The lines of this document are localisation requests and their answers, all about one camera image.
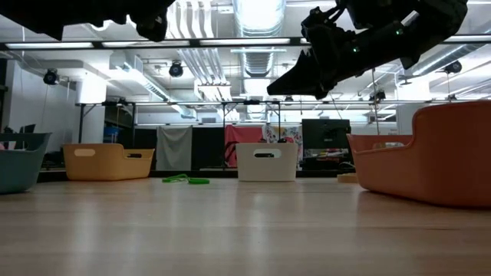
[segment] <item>gray-blue basket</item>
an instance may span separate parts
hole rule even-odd
[[[25,150],[0,150],[0,194],[24,192],[38,181],[50,135],[0,134],[0,142],[26,143]]]

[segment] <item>orange basket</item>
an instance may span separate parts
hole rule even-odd
[[[63,146],[67,176],[77,181],[115,181],[148,177],[154,149],[124,149],[120,144]]]
[[[413,136],[348,135],[360,185],[436,205],[490,207],[491,102],[418,110]],[[398,142],[403,146],[377,148]]]

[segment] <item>tan basket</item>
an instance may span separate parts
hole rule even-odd
[[[120,144],[70,144],[64,145],[63,151],[70,180],[115,181],[148,177],[154,149],[124,149]]]
[[[297,173],[296,143],[238,143],[239,181],[293,182]]]

